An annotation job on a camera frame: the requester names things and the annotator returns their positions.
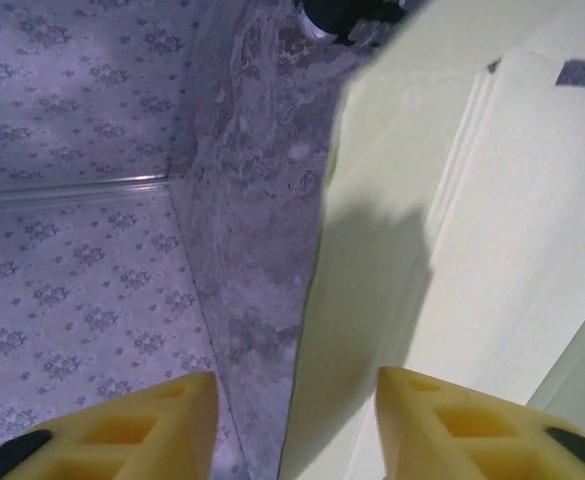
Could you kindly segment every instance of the yellow plastic piece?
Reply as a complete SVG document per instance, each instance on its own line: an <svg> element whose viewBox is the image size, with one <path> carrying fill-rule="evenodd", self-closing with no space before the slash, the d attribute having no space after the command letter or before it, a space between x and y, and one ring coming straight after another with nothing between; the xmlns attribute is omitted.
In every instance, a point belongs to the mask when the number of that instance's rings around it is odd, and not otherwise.
<svg viewBox="0 0 585 480"><path fill-rule="evenodd" d="M390 367L376 408L388 480L585 480L545 428L581 432L552 415Z"/></svg>
<svg viewBox="0 0 585 480"><path fill-rule="evenodd" d="M45 422L53 439L5 480L207 480L218 417L202 372Z"/></svg>

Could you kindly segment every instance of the floral wallpaper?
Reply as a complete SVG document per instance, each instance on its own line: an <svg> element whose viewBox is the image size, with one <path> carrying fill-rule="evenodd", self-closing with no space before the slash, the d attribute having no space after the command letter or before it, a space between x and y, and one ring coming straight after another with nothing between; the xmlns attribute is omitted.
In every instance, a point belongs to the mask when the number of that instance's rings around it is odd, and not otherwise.
<svg viewBox="0 0 585 480"><path fill-rule="evenodd" d="M167 194L0 211L0 443L200 370L218 372ZM220 394L212 478L246 479Z"/></svg>
<svg viewBox="0 0 585 480"><path fill-rule="evenodd" d="M189 0L0 0L0 185L166 175Z"/></svg>

